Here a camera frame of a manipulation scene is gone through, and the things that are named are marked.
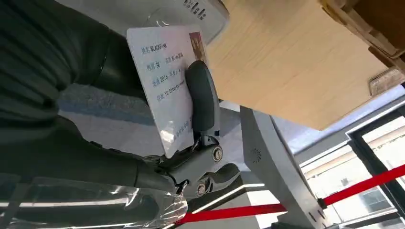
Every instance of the glass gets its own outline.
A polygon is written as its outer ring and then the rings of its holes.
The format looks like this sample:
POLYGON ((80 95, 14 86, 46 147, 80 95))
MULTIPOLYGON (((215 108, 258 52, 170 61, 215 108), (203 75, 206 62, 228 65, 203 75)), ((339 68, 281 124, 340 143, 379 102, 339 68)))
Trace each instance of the glass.
POLYGON ((376 223, 359 229, 405 229, 402 218, 389 219, 381 223, 376 223))
MULTIPOLYGON (((375 155, 382 161, 387 169, 405 164, 405 118, 399 117, 390 121, 362 137, 370 146, 375 155)), ((405 179, 397 179, 402 188, 405 188, 405 179)))
MULTIPOLYGON (((320 158, 322 163, 316 166, 307 165, 302 170, 308 184, 318 198, 325 198, 333 193, 346 189, 363 180, 371 178, 363 163, 357 158, 350 146, 344 146, 329 155, 320 158)), ((342 223, 361 218, 392 204, 379 187, 373 187, 355 196, 341 200, 327 209, 325 214, 333 223, 342 223)))

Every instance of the wooden board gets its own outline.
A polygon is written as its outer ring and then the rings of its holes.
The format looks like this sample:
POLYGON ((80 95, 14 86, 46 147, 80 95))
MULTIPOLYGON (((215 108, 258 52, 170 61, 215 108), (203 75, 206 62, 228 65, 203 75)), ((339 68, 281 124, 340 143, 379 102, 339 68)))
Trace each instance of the wooden board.
POLYGON ((223 0, 231 15, 209 45, 219 97, 315 129, 371 99, 386 67, 315 0, 223 0))

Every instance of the white card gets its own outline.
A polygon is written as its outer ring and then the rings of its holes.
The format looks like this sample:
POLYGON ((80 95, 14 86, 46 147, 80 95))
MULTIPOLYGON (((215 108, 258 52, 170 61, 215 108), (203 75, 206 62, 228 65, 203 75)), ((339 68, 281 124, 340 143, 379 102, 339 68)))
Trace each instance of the white card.
POLYGON ((198 26, 131 28, 127 42, 167 158, 193 145, 192 99, 185 70, 206 62, 198 26))

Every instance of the transparent plastic cover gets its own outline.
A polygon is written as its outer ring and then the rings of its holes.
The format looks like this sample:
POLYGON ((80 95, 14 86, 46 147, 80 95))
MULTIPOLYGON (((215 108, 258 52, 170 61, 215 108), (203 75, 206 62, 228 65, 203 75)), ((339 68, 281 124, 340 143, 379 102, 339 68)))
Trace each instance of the transparent plastic cover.
POLYGON ((0 204, 9 229, 160 228, 187 212, 183 196, 155 189, 54 178, 13 183, 6 186, 9 190, 0 184, 0 194, 8 194, 0 204))

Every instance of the red stanchion rope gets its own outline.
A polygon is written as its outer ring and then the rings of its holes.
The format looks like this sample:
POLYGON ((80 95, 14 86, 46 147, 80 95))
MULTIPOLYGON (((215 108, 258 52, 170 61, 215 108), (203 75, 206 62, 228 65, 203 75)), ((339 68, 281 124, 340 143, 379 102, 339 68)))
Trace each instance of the red stanchion rope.
MULTIPOLYGON (((389 171, 378 174, 370 179, 359 182, 353 186, 348 187, 342 191, 334 193, 323 199, 326 206, 334 204, 338 201, 366 191, 372 187, 382 185, 388 181, 394 180, 398 177, 405 176, 405 165, 393 168, 389 171)), ((238 208, 227 208, 220 210, 201 211, 198 213, 187 213, 186 216, 177 221, 176 224, 183 224, 189 222, 198 222, 214 219, 228 219, 243 216, 254 216, 260 214, 283 212, 286 209, 281 204, 267 204, 258 206, 247 206, 238 208)))

